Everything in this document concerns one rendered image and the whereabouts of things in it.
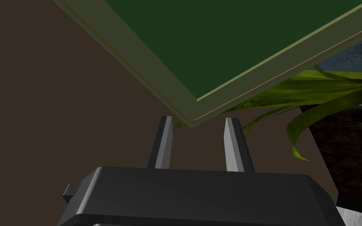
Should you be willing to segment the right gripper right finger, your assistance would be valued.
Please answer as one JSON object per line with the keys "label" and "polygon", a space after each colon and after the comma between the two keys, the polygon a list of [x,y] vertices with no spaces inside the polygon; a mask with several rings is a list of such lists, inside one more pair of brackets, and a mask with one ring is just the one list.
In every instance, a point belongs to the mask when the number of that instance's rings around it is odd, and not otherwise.
{"label": "right gripper right finger", "polygon": [[255,172],[240,120],[237,118],[226,118],[223,143],[227,171]]}

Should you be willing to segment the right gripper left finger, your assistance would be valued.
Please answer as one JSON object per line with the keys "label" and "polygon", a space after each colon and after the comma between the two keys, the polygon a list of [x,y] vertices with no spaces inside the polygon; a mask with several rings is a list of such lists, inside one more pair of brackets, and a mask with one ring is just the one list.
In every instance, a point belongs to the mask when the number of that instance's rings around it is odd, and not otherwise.
{"label": "right gripper left finger", "polygon": [[172,117],[160,117],[154,142],[150,151],[147,168],[168,169],[172,150]]}

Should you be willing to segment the green leafy plant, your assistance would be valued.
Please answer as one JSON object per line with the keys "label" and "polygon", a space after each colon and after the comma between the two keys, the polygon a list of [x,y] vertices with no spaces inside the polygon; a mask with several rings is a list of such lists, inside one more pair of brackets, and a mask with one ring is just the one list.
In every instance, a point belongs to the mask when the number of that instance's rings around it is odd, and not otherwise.
{"label": "green leafy plant", "polygon": [[298,115],[287,125],[292,146],[309,126],[327,116],[362,105],[362,73],[323,71],[315,66],[237,104],[229,111],[272,108],[243,126],[243,133],[247,136],[255,123],[307,105],[314,105],[314,108]]}

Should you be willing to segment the green framed door leaf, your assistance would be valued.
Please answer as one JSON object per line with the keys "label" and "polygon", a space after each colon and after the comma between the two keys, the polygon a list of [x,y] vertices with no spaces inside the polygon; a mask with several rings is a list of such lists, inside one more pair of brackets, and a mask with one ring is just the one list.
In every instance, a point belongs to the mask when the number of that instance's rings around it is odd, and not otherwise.
{"label": "green framed door leaf", "polygon": [[194,127],[362,40],[362,0],[54,0]]}

